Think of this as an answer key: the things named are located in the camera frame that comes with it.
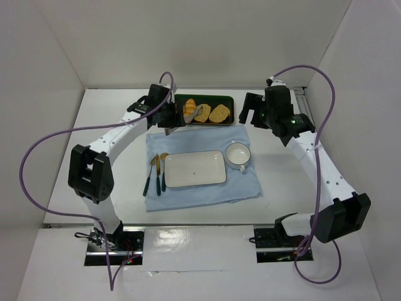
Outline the striped bread roll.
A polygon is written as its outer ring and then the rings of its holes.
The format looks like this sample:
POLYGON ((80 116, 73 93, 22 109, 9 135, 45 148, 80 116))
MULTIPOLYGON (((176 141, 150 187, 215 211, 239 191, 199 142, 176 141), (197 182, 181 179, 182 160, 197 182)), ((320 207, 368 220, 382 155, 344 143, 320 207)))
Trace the striped bread roll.
POLYGON ((197 105, 195 104, 194 99, 190 98, 186 101, 185 105, 183 106, 184 112, 185 112, 185 109, 187 109, 189 112, 193 112, 195 110, 196 106, 197 105))

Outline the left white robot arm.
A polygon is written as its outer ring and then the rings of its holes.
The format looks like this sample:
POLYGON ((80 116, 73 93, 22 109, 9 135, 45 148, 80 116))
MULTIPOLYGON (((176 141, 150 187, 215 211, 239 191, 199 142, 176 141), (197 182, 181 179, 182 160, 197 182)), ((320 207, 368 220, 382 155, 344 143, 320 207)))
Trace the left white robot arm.
POLYGON ((202 113, 200 105, 194 108, 177 105, 173 89, 153 84, 147 95, 127 108, 117 126, 89 145, 74 146, 70 157, 68 185, 95 217, 97 236, 105 236, 115 248, 123 243, 123 223, 111 200, 115 183, 112 165, 117 157, 149 128, 157 126, 169 134, 202 113))

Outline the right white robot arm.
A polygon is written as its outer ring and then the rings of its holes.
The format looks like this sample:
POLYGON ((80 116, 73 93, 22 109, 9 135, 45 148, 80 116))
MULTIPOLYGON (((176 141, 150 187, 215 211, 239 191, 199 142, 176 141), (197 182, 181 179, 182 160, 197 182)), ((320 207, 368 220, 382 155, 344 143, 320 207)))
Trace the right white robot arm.
POLYGON ((372 203, 370 198, 347 183, 326 153, 308 116, 295 113, 289 88, 276 85, 265 88, 264 95, 247 93, 239 122, 271 130, 316 186, 314 213, 279 218, 281 234, 311 235, 328 243, 362 227, 372 203))

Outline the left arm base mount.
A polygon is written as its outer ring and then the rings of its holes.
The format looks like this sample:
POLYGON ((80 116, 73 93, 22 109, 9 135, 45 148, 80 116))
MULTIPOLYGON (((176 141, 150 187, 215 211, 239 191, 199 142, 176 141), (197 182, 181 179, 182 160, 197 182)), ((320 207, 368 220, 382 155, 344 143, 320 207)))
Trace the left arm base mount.
MULTIPOLYGON (((89 233, 76 232, 74 237, 87 242, 84 266, 107 265, 105 240, 96 234, 94 229, 91 229, 89 233)), ((144 229, 127 228, 123 230, 120 242, 108 242, 110 265, 117 267, 124 260, 127 261, 128 266, 142 265, 144 237, 144 229)))

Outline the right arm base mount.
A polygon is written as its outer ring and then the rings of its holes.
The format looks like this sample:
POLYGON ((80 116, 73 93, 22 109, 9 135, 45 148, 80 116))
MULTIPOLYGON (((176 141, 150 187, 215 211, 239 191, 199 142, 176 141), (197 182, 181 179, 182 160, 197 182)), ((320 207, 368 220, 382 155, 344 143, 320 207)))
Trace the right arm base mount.
POLYGON ((256 248, 258 263, 282 263, 295 261, 296 250, 303 236, 288 236, 274 226, 253 229, 253 236, 248 242, 256 248))

